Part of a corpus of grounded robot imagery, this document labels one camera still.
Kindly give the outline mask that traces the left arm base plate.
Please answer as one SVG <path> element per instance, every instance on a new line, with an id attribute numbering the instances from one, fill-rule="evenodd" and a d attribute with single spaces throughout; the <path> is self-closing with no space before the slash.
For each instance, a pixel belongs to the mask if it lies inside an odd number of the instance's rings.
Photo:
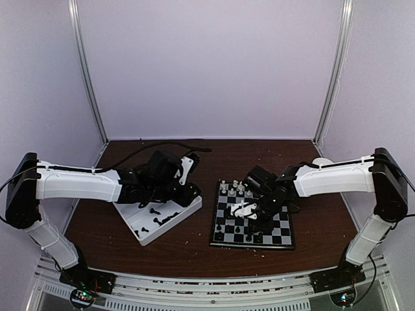
<path id="1" fill-rule="evenodd" d="M 113 273 L 91 270 L 89 268 L 72 268 L 62 270 L 59 281 L 92 293 L 111 294 L 116 275 Z"/>

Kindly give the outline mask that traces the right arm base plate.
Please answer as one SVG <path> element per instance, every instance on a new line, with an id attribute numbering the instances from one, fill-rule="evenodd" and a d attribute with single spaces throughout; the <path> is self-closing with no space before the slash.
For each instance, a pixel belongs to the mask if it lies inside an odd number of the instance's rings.
<path id="1" fill-rule="evenodd" d="M 314 272 L 310 274 L 309 278 L 314 293 L 336 290 L 366 280 L 366 276 L 362 271 L 352 271 L 339 267 Z"/>

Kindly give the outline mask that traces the black chess piece king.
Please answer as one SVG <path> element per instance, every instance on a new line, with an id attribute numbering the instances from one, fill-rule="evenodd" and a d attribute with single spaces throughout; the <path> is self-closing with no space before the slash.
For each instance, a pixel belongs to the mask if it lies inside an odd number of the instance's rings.
<path id="1" fill-rule="evenodd" d="M 256 244 L 262 244 L 263 243 L 263 235 L 262 234 L 258 234 L 254 236 L 254 242 Z"/>

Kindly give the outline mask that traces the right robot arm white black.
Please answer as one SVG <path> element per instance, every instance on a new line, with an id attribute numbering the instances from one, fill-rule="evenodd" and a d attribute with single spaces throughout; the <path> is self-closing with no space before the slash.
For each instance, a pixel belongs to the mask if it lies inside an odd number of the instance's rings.
<path id="1" fill-rule="evenodd" d="M 253 232 L 262 231 L 283 207 L 299 198 L 326 194 L 373 196 L 373 207 L 346 247 L 344 262 L 333 270 L 332 279 L 339 286 L 354 279 L 357 266 L 366 261 L 396 224 L 408 217 L 408 191 L 414 190 L 413 183 L 386 148 L 341 162 L 317 157 L 310 163 L 288 166 L 279 175 L 255 166 L 242 184 L 257 198 L 234 205 L 231 213 L 249 219 Z"/>

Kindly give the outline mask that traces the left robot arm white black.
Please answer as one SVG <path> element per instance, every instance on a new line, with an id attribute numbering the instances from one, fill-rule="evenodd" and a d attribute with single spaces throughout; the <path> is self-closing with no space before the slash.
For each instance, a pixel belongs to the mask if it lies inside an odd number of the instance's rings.
<path id="1" fill-rule="evenodd" d="M 196 154 L 156 150 L 137 168 L 63 167 L 27 153 L 7 189 L 4 221 L 28 234 L 80 288 L 93 282 L 82 251 L 53 225 L 40 202 L 91 199 L 114 204 L 141 246 L 146 246 L 202 207 L 200 189 L 187 180 Z"/>

